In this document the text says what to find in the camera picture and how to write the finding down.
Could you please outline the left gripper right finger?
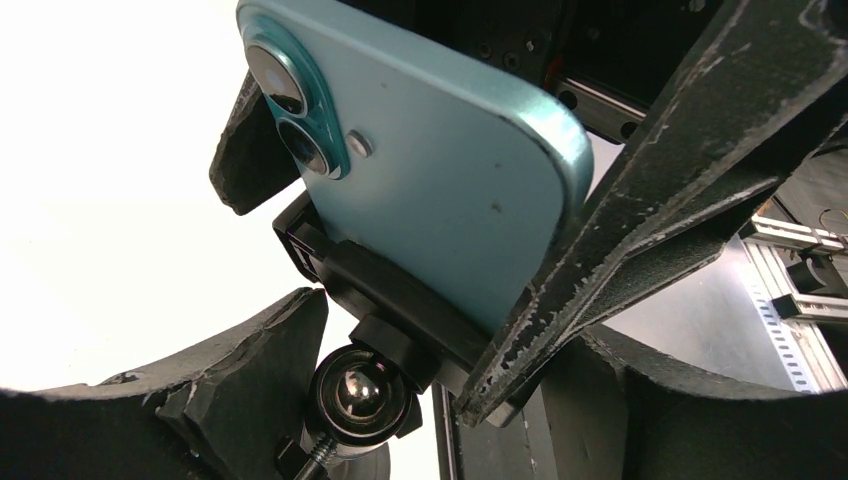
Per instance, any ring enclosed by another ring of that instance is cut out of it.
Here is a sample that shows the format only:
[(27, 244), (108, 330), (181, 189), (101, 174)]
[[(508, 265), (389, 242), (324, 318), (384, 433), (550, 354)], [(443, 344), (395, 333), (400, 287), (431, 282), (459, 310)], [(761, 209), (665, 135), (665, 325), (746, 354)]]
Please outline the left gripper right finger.
[(679, 361), (608, 327), (569, 346), (580, 479), (843, 479), (847, 394), (798, 393)]

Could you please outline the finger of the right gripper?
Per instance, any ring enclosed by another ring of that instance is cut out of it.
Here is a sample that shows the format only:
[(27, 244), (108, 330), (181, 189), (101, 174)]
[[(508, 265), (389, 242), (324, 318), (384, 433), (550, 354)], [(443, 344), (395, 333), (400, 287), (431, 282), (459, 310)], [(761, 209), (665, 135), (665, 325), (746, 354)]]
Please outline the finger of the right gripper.
[(209, 167), (219, 200), (243, 216), (300, 179), (277, 122), (251, 73), (247, 73)]
[(716, 259), (847, 124), (847, 5), (725, 1), (454, 403), (474, 427), (587, 327)]

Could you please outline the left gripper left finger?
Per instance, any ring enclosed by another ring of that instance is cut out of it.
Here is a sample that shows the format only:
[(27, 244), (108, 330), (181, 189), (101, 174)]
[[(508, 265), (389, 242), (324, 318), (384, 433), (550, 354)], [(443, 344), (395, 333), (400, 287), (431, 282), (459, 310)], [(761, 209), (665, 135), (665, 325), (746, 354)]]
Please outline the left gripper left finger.
[(327, 320), (299, 288), (248, 320), (105, 382), (1, 393), (5, 479), (274, 479), (302, 429)]

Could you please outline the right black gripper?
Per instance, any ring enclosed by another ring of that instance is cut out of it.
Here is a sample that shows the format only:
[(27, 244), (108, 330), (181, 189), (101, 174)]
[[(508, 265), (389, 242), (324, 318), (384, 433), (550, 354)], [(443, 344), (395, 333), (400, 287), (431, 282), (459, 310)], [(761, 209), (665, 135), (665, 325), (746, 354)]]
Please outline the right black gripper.
[(719, 1), (354, 1), (555, 96), (593, 134), (627, 142)]

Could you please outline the blue-cased phone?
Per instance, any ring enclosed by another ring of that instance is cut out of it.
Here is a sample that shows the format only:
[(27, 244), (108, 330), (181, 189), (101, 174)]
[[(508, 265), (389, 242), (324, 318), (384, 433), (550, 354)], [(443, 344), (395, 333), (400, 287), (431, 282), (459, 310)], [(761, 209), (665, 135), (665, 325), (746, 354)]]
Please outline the blue-cased phone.
[(496, 332), (589, 192), (578, 119), (523, 80), (339, 1), (241, 1), (236, 18), (327, 234)]

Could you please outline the black phone stand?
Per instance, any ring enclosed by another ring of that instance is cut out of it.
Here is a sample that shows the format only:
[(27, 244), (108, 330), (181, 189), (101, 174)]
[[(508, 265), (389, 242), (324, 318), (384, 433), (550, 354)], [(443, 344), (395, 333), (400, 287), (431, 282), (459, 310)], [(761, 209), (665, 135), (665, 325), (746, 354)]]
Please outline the black phone stand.
[[(287, 446), (278, 466), (287, 479), (343, 479), (353, 462), (375, 460), (393, 438), (422, 426), (420, 398), (438, 384), (453, 401), (489, 344), (489, 335), (391, 261), (324, 231), (307, 194), (273, 228), (299, 272), (356, 318), (349, 343), (317, 367), (304, 413), (304, 450)], [(488, 420), (506, 427), (516, 402)]]

